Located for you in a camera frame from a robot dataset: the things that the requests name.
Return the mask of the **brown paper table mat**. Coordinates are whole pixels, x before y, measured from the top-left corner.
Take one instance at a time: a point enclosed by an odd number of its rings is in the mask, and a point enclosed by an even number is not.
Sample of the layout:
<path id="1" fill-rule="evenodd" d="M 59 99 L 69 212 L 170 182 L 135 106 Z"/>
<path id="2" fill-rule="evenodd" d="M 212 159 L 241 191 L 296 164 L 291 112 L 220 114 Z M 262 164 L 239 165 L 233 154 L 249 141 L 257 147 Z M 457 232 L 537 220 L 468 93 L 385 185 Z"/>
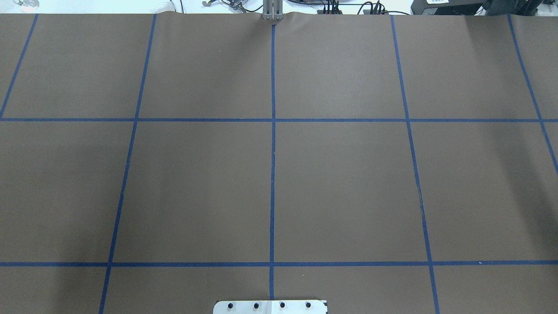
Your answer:
<path id="1" fill-rule="evenodd" d="M 557 312 L 557 18 L 1 15 L 1 312 Z"/>

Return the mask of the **black computer case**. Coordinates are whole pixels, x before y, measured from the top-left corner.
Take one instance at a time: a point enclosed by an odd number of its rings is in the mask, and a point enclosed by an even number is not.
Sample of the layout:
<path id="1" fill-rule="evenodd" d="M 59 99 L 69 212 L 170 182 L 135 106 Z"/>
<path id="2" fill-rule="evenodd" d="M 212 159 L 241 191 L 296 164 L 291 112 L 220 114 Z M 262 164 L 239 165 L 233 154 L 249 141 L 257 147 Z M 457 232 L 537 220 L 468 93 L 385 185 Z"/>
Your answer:
<path id="1" fill-rule="evenodd" d="M 464 15 L 473 16 L 485 0 L 413 0 L 413 15 Z"/>

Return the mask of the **clear plastic wrapper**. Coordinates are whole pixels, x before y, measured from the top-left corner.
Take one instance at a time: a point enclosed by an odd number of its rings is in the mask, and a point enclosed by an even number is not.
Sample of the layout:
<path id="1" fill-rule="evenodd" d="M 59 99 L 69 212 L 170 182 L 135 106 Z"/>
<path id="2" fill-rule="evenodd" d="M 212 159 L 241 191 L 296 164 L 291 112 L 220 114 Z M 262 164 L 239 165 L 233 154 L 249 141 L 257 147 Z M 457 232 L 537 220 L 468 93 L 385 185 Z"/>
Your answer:
<path id="1" fill-rule="evenodd" d="M 39 0 L 13 0 L 13 2 L 19 6 L 20 10 L 24 13 L 35 12 L 40 6 Z"/>

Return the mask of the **aluminium frame post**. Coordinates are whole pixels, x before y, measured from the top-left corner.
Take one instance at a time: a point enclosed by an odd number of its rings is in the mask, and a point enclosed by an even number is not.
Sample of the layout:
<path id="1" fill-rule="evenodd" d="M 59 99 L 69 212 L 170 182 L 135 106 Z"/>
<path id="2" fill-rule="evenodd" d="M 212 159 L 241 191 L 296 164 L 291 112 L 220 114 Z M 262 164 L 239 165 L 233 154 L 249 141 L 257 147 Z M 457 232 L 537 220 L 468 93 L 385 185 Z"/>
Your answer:
<path id="1" fill-rule="evenodd" d="M 283 20 L 283 0 L 263 0 L 263 20 Z"/>

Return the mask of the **white pedestal column with base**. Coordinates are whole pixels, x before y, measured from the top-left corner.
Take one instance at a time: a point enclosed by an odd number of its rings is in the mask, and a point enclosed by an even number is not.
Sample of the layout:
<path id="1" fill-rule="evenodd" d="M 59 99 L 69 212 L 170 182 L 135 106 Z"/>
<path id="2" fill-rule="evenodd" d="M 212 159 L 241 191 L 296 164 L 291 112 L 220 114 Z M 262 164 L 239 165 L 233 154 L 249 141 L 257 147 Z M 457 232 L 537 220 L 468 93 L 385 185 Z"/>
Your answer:
<path id="1" fill-rule="evenodd" d="M 327 314 L 326 300 L 222 300 L 214 314 Z"/>

